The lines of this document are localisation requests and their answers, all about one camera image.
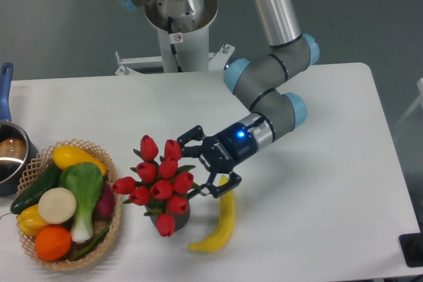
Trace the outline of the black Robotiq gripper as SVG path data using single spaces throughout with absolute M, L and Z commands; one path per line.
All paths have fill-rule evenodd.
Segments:
M 219 133 L 204 138 L 202 126 L 196 125 L 177 137 L 176 141 L 181 148 L 182 157 L 199 157 L 206 170 L 211 172 L 207 181 L 200 186 L 200 195 L 219 198 L 241 183 L 242 178 L 232 170 L 255 154 L 255 139 L 248 131 L 248 126 L 242 123 L 234 123 Z M 203 143 L 189 145 L 193 141 Z M 228 181 L 223 185 L 216 186 L 213 183 L 217 172 L 230 172 Z

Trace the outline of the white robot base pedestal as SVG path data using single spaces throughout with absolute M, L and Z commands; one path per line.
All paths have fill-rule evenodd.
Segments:
M 138 73 L 186 73 L 222 71 L 229 65 L 235 46 L 224 43 L 217 51 L 210 51 L 210 25 L 189 32 L 173 32 L 156 28 L 160 55 L 121 58 L 116 52 L 116 75 Z

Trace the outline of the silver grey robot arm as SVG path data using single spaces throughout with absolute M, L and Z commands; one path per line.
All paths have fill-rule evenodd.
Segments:
M 118 0 L 124 8 L 143 8 L 155 27 L 166 73 L 207 71 L 215 57 L 209 52 L 209 27 L 217 15 L 217 0 Z M 177 141 L 186 157 L 197 158 L 209 172 L 207 181 L 188 197 L 221 197 L 241 182 L 234 168 L 285 134 L 307 117 L 304 101 L 278 88 L 312 66 L 319 46 L 300 31 L 291 0 L 254 0 L 270 46 L 260 61 L 223 61 L 224 83 L 249 111 L 247 117 L 219 133 L 206 136 L 196 126 Z

